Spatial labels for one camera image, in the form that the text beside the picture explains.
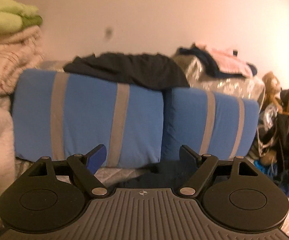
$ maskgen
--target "green plush fabric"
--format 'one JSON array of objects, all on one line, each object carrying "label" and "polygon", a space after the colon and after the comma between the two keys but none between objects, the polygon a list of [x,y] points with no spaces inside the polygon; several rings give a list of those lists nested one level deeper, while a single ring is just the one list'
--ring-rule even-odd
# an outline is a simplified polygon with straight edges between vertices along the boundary
[{"label": "green plush fabric", "polygon": [[0,0],[0,34],[16,33],[32,25],[41,25],[38,8],[13,0]]}]

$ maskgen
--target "blue cushion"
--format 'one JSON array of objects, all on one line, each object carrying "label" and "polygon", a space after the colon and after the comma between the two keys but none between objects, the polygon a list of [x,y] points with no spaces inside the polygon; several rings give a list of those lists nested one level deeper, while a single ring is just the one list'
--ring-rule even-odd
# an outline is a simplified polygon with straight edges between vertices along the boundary
[{"label": "blue cushion", "polygon": [[[51,95],[55,72],[25,70],[15,91],[15,151],[36,161],[52,155],[50,136]],[[63,104],[63,151],[67,158],[86,154],[98,144],[110,151],[110,134],[117,83],[68,74]],[[129,101],[117,167],[139,168],[160,161],[163,131],[163,96],[134,85]]]},{"label": "blue cushion", "polygon": [[[179,148],[183,144],[197,153],[209,153],[222,160],[247,154],[258,123],[257,102],[220,93],[211,95],[214,95],[215,111],[206,152],[200,152],[200,149],[207,120],[207,92],[196,88],[175,88],[164,95],[162,160],[178,160]],[[240,119],[242,133],[237,139],[241,111],[239,100],[244,114]]]}]

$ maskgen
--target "gray stripe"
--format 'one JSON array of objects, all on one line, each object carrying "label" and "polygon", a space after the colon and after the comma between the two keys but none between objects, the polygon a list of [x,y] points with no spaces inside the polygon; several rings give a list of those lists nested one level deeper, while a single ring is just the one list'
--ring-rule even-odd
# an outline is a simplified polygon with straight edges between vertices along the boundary
[{"label": "gray stripe", "polygon": [[230,154],[229,159],[235,157],[238,147],[240,145],[241,136],[243,134],[243,126],[244,126],[244,118],[245,118],[245,112],[244,112],[244,104],[243,100],[241,98],[237,98],[238,104],[239,104],[239,124],[238,124],[238,130],[237,130],[237,136],[235,144],[232,148],[232,152]]},{"label": "gray stripe", "polygon": [[120,159],[123,132],[126,122],[126,111],[129,103],[129,93],[130,86],[128,84],[117,84],[117,95],[111,126],[107,167],[116,167]]},{"label": "gray stripe", "polygon": [[203,134],[203,141],[201,143],[199,151],[200,155],[205,154],[208,151],[216,115],[215,95],[210,91],[207,91],[206,93],[207,93],[208,109],[207,109],[205,132]]},{"label": "gray stripe", "polygon": [[50,137],[53,160],[64,160],[63,105],[69,74],[56,73],[51,94]]}]

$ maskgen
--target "wall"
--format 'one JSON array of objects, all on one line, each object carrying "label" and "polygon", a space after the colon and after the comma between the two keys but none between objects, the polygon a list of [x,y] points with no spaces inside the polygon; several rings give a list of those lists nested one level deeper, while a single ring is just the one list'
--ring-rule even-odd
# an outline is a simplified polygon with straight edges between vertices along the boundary
[{"label": "wall", "polygon": [[[164,53],[205,42],[236,48],[289,87],[289,0],[18,0],[44,18],[47,59],[104,51]],[[106,38],[106,29],[112,38]]]}]

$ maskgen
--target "pink blanket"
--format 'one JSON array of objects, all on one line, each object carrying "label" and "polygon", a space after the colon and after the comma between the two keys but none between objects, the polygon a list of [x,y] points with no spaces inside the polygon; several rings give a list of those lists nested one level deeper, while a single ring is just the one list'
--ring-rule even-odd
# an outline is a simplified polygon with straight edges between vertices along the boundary
[{"label": "pink blanket", "polygon": [[23,70],[38,67],[42,61],[38,26],[0,35],[0,95],[11,94]]},{"label": "pink blanket", "polygon": [[206,45],[196,44],[196,46],[208,52],[218,65],[222,73],[228,74],[241,74],[247,78],[252,78],[252,71],[247,63],[238,59],[234,55],[229,54],[227,51],[222,51],[214,48],[209,48]]}]

